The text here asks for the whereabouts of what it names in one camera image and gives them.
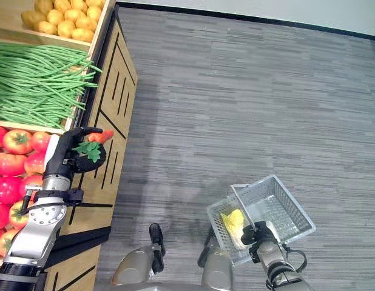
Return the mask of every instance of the yellow potato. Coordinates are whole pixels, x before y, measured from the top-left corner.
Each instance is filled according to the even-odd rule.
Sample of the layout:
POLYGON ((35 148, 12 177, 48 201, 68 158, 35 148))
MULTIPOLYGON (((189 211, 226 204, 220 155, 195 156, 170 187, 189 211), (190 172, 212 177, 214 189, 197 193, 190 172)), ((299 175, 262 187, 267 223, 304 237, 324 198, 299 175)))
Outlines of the yellow potato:
POLYGON ((40 23, 38 23, 34 27, 34 30, 37 32, 48 33, 50 35, 56 35, 56 26, 47 21, 41 21, 40 23))
POLYGON ((58 25, 60 22, 63 22, 63 20, 64 14, 57 9, 52 9, 47 14, 47 21, 51 24, 58 25))
POLYGON ((48 12, 53 8, 52 0, 35 0, 34 4, 35 11, 47 15, 48 12))
POLYGON ((101 9, 99 7, 96 7, 96 6, 90 6, 88 8, 88 10, 86 11, 86 15, 89 18, 92 18, 92 19, 98 21, 100 19, 100 15, 101 15, 101 9))
POLYGON ((85 18, 86 15, 80 9, 68 9, 65 12, 65 20, 76 22, 79 18, 85 18))
POLYGON ((58 35, 64 38, 71 38, 72 31, 76 28, 74 23, 70 20, 65 20, 58 24, 58 35))
POLYGON ((72 38, 78 41, 92 42, 93 35, 89 29, 76 28, 72 31, 72 38))
POLYGON ((34 11, 34 10, 28 10, 21 13, 21 18, 24 23, 24 25, 30 29, 34 29, 34 26, 41 21, 46 20, 46 16, 44 16, 42 13, 34 11))
POLYGON ((88 10, 88 6, 83 0, 71 0, 70 4, 72 5, 73 9, 80 9, 84 13, 86 13, 86 10, 88 10))
POLYGON ((104 3, 102 2, 102 0, 86 0, 86 5, 88 5, 88 7, 97 6, 100 9, 103 9, 104 7, 104 3))
POLYGON ((65 13, 65 11, 71 9, 72 6, 70 5, 69 0, 55 0, 54 8, 56 8, 62 13, 65 13))
POLYGON ((94 20, 92 18, 89 18, 89 17, 79 18, 76 21, 76 27, 77 28, 89 29, 89 30, 95 32, 96 27, 97 27, 97 22, 96 22, 96 20, 94 20))

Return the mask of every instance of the white wall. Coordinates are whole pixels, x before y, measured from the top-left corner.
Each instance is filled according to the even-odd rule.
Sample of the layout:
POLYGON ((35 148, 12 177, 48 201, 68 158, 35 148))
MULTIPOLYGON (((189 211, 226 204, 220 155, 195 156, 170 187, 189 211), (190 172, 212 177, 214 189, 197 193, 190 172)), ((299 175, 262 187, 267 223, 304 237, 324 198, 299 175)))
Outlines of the white wall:
POLYGON ((126 0, 124 2, 258 16, 375 35, 375 0, 126 0))

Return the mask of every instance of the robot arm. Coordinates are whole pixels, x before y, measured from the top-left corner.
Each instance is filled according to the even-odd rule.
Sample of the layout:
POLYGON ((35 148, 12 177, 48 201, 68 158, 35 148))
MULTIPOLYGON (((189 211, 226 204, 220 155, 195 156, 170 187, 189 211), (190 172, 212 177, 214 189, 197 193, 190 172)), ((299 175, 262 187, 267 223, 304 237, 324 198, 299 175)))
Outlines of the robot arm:
POLYGON ((15 236, 0 268, 0 291, 33 290, 44 270, 47 258, 63 225, 67 206, 79 205, 83 192, 70 189, 74 173, 95 170, 106 157, 100 145, 100 159, 96 163, 79 156, 73 148, 84 136, 102 132, 93 127, 78 127, 65 132, 58 141, 54 155, 46 165, 42 187, 28 187, 22 212, 29 213, 27 225, 15 236), (38 192, 34 205, 27 208, 33 190, 38 192))
POLYGON ((266 222, 256 222, 243 229, 242 242, 252 244, 249 249, 252 261, 261 263, 267 276, 267 288, 272 291, 313 291, 310 285, 287 262, 272 231, 266 222))

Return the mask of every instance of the wooden produce stand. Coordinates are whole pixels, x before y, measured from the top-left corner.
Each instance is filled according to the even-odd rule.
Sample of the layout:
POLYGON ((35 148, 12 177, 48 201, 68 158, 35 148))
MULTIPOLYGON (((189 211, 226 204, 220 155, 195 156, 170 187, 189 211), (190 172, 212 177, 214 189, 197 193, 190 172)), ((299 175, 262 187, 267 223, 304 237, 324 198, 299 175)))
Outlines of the wooden produce stand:
MULTIPOLYGON (((137 73, 124 40, 115 1, 106 0, 91 44, 22 28, 20 13, 30 8, 24 2, 32 7, 33 1, 11 4, 14 1, 0 1, 0 41, 55 44, 85 50, 103 70, 93 80, 98 83, 98 88, 87 89, 81 97, 86 101, 86 110, 77 112, 76 119, 68 119, 64 127, 65 130, 76 126, 112 129, 113 138, 104 144, 107 159, 96 171, 75 176, 72 187, 84 190, 83 204, 68 208, 46 272, 39 277, 36 287, 36 290, 45 291, 93 290, 100 244, 108 239, 110 233, 138 82, 137 73)), ((64 132, 12 122, 0 121, 0 125, 31 132, 64 132)))

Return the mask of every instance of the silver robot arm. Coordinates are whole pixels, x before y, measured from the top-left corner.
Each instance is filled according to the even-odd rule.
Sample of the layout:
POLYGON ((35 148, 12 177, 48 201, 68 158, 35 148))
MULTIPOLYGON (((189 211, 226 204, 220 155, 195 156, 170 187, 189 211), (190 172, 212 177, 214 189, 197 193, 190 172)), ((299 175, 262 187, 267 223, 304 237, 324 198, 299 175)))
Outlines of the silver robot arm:
POLYGON ((242 237, 244 244, 253 243, 249 253, 254 263, 262 264, 267 277, 267 288, 272 291, 313 291, 296 269, 287 262, 275 237, 275 229, 268 225, 266 222, 256 222, 255 230, 251 226, 245 227, 242 237))

